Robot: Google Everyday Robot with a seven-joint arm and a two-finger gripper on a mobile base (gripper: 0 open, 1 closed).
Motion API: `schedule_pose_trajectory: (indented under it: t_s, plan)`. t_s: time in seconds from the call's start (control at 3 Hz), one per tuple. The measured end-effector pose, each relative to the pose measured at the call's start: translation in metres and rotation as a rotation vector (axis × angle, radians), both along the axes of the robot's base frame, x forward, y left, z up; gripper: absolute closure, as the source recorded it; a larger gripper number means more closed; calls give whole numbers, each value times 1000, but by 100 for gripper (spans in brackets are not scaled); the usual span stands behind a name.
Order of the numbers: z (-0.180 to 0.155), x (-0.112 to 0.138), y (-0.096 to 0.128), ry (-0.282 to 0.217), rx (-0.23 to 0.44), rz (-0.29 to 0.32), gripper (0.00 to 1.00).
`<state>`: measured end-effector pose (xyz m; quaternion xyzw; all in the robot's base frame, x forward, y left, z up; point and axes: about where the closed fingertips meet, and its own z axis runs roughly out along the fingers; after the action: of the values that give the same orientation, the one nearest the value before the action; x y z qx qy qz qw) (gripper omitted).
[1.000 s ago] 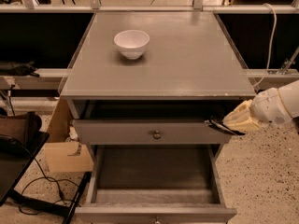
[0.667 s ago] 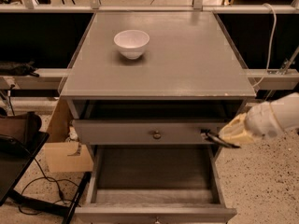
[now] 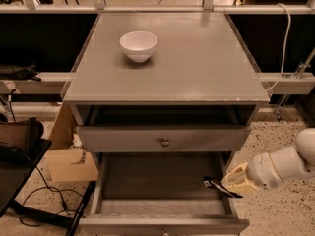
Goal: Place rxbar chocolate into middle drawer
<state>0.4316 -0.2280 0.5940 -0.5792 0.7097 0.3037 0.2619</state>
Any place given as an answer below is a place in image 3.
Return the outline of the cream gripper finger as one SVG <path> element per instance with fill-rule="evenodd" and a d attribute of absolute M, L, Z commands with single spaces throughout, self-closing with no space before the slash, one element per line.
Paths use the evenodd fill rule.
<path fill-rule="evenodd" d="M 221 184 L 229 191 L 237 193 L 238 195 L 248 194 L 250 189 L 245 179 L 239 179 L 238 181 L 232 181 L 230 179 L 223 179 Z"/>
<path fill-rule="evenodd" d="M 247 176 L 248 164 L 242 163 L 237 165 L 231 172 L 230 172 L 230 179 L 232 181 L 238 181 L 239 179 L 244 179 Z"/>

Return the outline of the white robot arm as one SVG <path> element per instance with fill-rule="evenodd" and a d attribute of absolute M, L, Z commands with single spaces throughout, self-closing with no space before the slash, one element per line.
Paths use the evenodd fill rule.
<path fill-rule="evenodd" d="M 236 166 L 221 184 L 240 196 L 277 188 L 283 182 L 315 177 L 315 129 L 301 131 L 295 145 L 261 153 Z"/>

